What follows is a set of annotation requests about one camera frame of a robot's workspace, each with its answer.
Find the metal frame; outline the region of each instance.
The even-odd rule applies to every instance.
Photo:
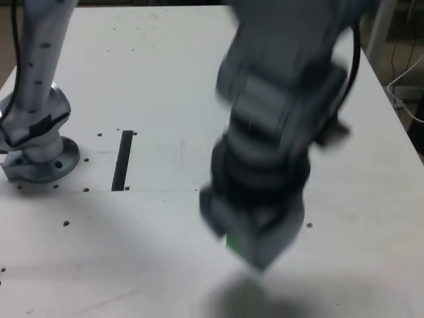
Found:
[[[382,1],[378,8],[374,27],[372,29],[370,42],[366,50],[366,57],[371,64],[372,69],[376,72],[378,62],[389,33],[390,23],[392,22],[393,13],[398,0]]]

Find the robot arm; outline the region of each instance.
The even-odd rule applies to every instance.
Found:
[[[378,2],[231,4],[240,24],[217,80],[231,118],[213,149],[212,183],[202,189],[200,207],[219,237],[226,235],[233,250],[264,270],[300,229],[308,148],[325,143],[327,130],[337,127],[343,93],[352,85],[331,61],[333,47],[348,26],[358,33],[360,16]]]
[[[70,104],[53,83],[69,20],[78,0],[26,0],[15,90],[0,101],[0,148],[9,180],[51,182],[77,165],[78,146],[61,137]]]

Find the white table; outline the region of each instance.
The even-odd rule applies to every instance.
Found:
[[[234,31],[221,7],[76,9],[55,82],[89,162],[21,190],[0,174],[0,317],[422,317],[424,169],[364,56],[352,138],[311,153],[313,227],[258,278],[203,224]],[[336,55],[351,60],[351,34]],[[124,129],[131,190],[110,192]]]

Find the black cable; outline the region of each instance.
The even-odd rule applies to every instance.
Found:
[[[352,58],[352,68],[350,69],[349,79],[346,85],[346,90],[340,100],[339,106],[337,110],[342,107],[343,103],[346,101],[346,98],[350,91],[352,90],[352,86],[356,81],[356,77],[358,76],[359,64],[360,64],[360,27],[359,22],[353,24],[353,58]]]
[[[11,112],[13,104],[15,103],[16,96],[19,89],[19,84],[21,83],[21,49],[19,48],[19,35],[18,35],[18,23],[17,23],[17,0],[11,1],[11,24],[12,24],[12,33],[13,33],[13,45],[15,47],[15,56],[16,56],[16,76],[15,76],[15,86],[9,100],[9,104],[6,106],[5,110],[2,112],[0,117],[0,130],[5,134],[3,128],[3,122]]]
[[[318,137],[315,139],[318,144],[324,144],[325,133],[333,124],[337,123],[337,114],[339,109],[343,106],[346,101],[347,96],[352,90],[353,84],[356,81],[356,77],[358,76],[358,70],[360,65],[360,53],[361,53],[361,45],[360,45],[360,25],[359,21],[352,25],[353,30],[353,57],[352,57],[352,67],[350,69],[349,79],[347,81],[346,89],[343,93],[343,96],[340,99],[339,104],[337,105],[334,114],[327,121],[324,127],[321,129]]]

